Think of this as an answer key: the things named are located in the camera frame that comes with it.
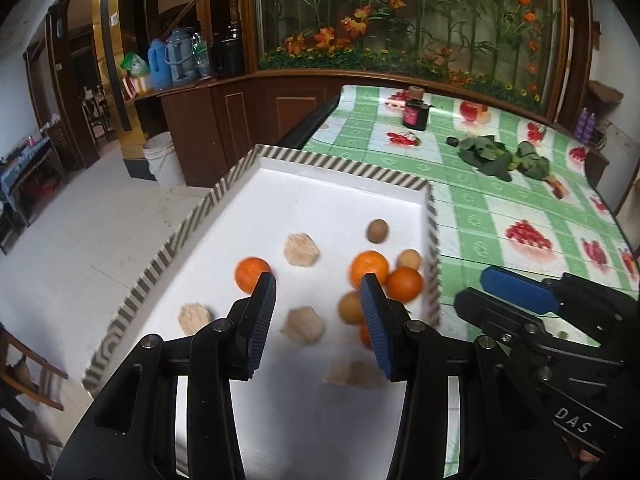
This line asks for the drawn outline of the left leafy green vegetable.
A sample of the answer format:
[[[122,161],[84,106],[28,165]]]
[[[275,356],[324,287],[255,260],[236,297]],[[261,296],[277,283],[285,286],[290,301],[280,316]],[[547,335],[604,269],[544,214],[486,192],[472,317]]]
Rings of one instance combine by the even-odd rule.
[[[518,168],[514,154],[493,136],[467,136],[458,144],[458,156],[487,177],[511,182]]]

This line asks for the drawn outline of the beige cylinder cake back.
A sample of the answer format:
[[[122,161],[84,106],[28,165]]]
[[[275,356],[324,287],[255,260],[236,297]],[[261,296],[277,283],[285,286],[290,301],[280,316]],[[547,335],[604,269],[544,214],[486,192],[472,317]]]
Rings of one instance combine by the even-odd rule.
[[[212,312],[201,304],[185,304],[178,314],[178,324],[186,336],[192,336],[213,321]]]

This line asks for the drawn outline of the beige square cake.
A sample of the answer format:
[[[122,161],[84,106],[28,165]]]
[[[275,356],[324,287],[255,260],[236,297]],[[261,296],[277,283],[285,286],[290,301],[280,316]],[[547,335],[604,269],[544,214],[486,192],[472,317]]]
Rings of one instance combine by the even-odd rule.
[[[293,233],[286,240],[284,256],[291,266],[310,268],[320,258],[320,250],[308,234]]]
[[[369,362],[337,359],[329,362],[322,375],[326,385],[379,389],[386,384],[382,372]]]

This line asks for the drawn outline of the tan round fruit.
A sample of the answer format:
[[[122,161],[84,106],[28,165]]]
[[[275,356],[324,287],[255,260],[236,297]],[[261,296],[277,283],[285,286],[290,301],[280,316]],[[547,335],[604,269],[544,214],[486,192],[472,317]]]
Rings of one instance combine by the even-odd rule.
[[[398,255],[396,266],[419,270],[422,266],[422,256],[414,249],[405,249]]]

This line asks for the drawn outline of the white tray with striped rim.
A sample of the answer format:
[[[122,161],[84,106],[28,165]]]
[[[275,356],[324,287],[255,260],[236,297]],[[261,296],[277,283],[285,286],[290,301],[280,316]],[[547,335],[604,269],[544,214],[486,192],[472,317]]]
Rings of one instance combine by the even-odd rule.
[[[338,157],[263,146],[249,152],[160,248],[131,289],[86,371],[98,392],[145,335],[182,336],[178,314],[201,304],[221,318],[242,290],[236,265],[266,260],[277,297],[262,362],[248,382],[230,386],[245,474],[251,479],[383,479],[392,459],[405,388],[386,380],[361,389],[322,382],[329,362],[376,366],[358,330],[338,315],[352,289],[349,267],[370,249],[368,224],[390,226],[378,251],[395,261],[407,248],[422,256],[427,288],[437,284],[437,234],[427,180]],[[285,259],[288,236],[306,233],[320,258],[310,268]],[[288,311],[311,306],[326,323],[314,344],[281,333]]]

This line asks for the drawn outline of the black jar with pink label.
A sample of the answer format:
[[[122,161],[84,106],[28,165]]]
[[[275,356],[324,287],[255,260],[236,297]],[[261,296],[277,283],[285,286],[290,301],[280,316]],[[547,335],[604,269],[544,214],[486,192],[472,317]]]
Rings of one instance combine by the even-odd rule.
[[[408,100],[402,112],[402,124],[412,130],[424,131],[431,108],[430,104],[426,104],[421,100]]]

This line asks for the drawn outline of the leafy green vegetable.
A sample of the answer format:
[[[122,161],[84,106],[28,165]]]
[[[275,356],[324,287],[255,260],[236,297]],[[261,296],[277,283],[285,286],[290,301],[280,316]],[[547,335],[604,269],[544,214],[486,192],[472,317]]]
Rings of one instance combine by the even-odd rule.
[[[518,168],[514,154],[493,136],[467,136],[458,144],[458,156],[487,177],[511,182]]]
[[[544,181],[551,176],[550,162],[548,158],[537,153],[533,144],[522,141],[515,152],[516,169],[525,177]]]

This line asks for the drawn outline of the right leafy green vegetable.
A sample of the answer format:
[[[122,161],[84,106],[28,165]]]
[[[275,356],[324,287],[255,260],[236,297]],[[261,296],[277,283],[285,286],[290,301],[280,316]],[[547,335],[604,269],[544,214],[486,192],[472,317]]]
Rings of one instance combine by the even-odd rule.
[[[544,181],[551,176],[550,162],[548,158],[537,153],[533,144],[522,141],[515,152],[516,169],[525,177]]]

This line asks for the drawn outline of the small dark round object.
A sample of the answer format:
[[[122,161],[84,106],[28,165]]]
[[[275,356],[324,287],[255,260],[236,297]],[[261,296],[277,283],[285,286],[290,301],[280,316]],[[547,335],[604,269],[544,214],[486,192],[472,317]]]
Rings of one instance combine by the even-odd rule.
[[[459,139],[455,136],[448,136],[446,139],[446,143],[453,148],[456,148],[459,145]]]

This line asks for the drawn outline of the beige cylinder cake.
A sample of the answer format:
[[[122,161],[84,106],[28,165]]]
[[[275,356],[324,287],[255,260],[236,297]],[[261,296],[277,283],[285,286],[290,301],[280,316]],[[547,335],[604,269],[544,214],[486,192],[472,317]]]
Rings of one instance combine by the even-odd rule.
[[[192,336],[213,321],[212,312],[201,304],[185,304],[178,314],[178,324],[186,336]]]
[[[326,331],[326,323],[311,306],[288,311],[281,333],[293,344],[306,346],[319,341]]]

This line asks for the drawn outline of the brown round fruit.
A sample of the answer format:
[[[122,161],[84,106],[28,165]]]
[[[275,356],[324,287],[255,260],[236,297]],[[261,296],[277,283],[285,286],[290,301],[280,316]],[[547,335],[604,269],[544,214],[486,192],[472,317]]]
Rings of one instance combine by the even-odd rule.
[[[359,292],[352,290],[345,294],[337,306],[341,320],[349,325],[359,325],[363,322],[363,310],[360,304]]]

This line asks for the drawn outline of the purple bottles on shelf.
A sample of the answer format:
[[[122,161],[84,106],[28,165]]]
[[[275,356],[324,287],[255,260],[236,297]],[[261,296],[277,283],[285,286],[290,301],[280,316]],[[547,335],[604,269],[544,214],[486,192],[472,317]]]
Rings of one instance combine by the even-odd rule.
[[[588,144],[596,128],[596,116],[585,107],[579,114],[577,124],[574,129],[574,139],[582,144]]]

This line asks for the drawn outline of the beige cylinder cake front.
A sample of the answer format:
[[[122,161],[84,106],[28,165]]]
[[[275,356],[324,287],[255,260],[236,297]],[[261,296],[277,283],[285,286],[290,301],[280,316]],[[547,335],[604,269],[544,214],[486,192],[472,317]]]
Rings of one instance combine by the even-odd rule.
[[[306,346],[319,341],[326,331],[326,323],[311,306],[288,311],[281,333],[293,344]]]

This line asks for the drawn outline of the white plastic bucket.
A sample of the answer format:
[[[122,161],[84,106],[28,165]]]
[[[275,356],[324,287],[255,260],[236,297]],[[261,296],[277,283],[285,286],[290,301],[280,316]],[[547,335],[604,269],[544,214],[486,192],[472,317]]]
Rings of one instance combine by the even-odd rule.
[[[162,188],[171,190],[186,183],[169,131],[147,140],[142,151],[149,164],[150,173]]]

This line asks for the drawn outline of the brown kiwi fruit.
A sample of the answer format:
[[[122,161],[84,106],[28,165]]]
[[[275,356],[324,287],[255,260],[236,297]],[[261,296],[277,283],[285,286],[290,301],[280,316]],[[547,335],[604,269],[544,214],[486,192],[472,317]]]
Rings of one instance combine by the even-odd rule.
[[[366,237],[373,244],[381,244],[387,240],[390,226],[383,219],[374,219],[367,226]]]

